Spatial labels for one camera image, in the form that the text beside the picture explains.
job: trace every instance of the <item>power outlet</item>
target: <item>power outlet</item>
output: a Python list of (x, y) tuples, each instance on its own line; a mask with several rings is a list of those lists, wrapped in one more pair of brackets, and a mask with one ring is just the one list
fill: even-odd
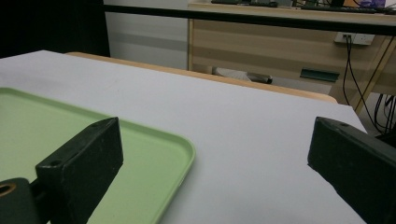
[(346, 36), (348, 35), (350, 35), (350, 40), (354, 45), (371, 45), (375, 37), (375, 35), (338, 32), (335, 36), (334, 42), (346, 44)]
[(353, 40), (355, 39), (356, 34), (354, 34), (354, 33), (345, 33), (345, 32), (338, 32), (337, 36), (334, 39), (334, 42), (346, 44), (348, 35), (350, 35), (350, 41), (353, 42)]
[(353, 39), (353, 44), (357, 45), (371, 45), (374, 40), (374, 35), (356, 34)]

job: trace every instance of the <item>plastic tray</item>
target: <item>plastic tray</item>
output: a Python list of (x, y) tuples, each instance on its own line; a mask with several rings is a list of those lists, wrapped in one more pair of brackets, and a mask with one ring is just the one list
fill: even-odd
[[(0, 180), (36, 179), (35, 165), (89, 124), (109, 116), (0, 88)], [(195, 157), (186, 139), (120, 122), (124, 164), (91, 223), (156, 223)]]

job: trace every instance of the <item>table surface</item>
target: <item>table surface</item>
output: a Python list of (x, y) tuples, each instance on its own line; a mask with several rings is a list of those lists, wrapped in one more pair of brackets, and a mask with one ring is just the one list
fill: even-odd
[(317, 116), (363, 130), (350, 106), (48, 51), (0, 60), (0, 86), (190, 139), (163, 223), (364, 223), (306, 159)]

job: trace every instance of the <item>black cable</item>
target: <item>black cable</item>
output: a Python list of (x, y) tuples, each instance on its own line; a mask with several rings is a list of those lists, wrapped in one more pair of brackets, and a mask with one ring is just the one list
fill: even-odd
[(389, 132), (392, 131), (393, 117), (395, 115), (395, 107), (396, 107), (396, 101), (393, 99), (392, 102), (393, 102), (393, 107), (392, 107), (391, 113), (390, 113)]
[(350, 75), (352, 75), (353, 81), (355, 82), (355, 85), (356, 85), (356, 87), (358, 88), (359, 95), (361, 96), (361, 100), (363, 101), (364, 108), (366, 109), (366, 112), (367, 112), (367, 115), (369, 116), (370, 121), (372, 122), (372, 124), (373, 124), (373, 126), (376, 128), (376, 130), (377, 130), (379, 133), (382, 133), (381, 130), (379, 130), (379, 129), (375, 126), (375, 123), (374, 123), (374, 121), (373, 121), (373, 118), (371, 117), (370, 112), (369, 112), (369, 109), (367, 108), (367, 104), (366, 104), (366, 102), (365, 102), (365, 100), (364, 100), (364, 98), (363, 98), (363, 94), (361, 94), (361, 88), (359, 88), (358, 82), (356, 81), (355, 75), (353, 74), (352, 64), (351, 64), (351, 62), (350, 62), (350, 52), (351, 52), (351, 50), (352, 50), (352, 38), (351, 38), (350, 35), (348, 35), (348, 36), (346, 37), (346, 48), (347, 48), (347, 63), (349, 64)]
[[(351, 36), (347, 35), (346, 36), (346, 44), (347, 44), (347, 41), (348, 41), (349, 38), (351, 38)], [(344, 97), (346, 98), (346, 103), (348, 105), (350, 105), (350, 103), (349, 103), (349, 101), (347, 99), (347, 93), (346, 93), (346, 78), (347, 78), (347, 70), (348, 70), (348, 67), (349, 67), (349, 59), (350, 59), (350, 57), (349, 57), (349, 51), (348, 51), (347, 60), (346, 60), (346, 70), (344, 72), (344, 79), (343, 79), (343, 93), (344, 93)]]
[(379, 126), (381, 128), (385, 128), (384, 126), (382, 126), (379, 122), (378, 122), (378, 111), (379, 111), (379, 107), (381, 106), (382, 103), (382, 98), (383, 98), (384, 94), (380, 94), (378, 97), (378, 100), (376, 101), (376, 105), (375, 105), (375, 111), (374, 111), (374, 123), (375, 126)]
[(356, 5), (358, 5), (359, 7), (365, 7), (365, 6), (361, 5), (360, 3), (358, 3), (356, 0), (353, 0), (353, 2), (354, 2)]
[(392, 113), (394, 113), (394, 106), (395, 106), (395, 104), (394, 104), (394, 101), (392, 99), (390, 101), (390, 110), (389, 110), (389, 113), (388, 113), (388, 119), (387, 119), (387, 125), (386, 125), (386, 129), (385, 129), (385, 133), (387, 133), (388, 130), (391, 129), (392, 120), (393, 120)]

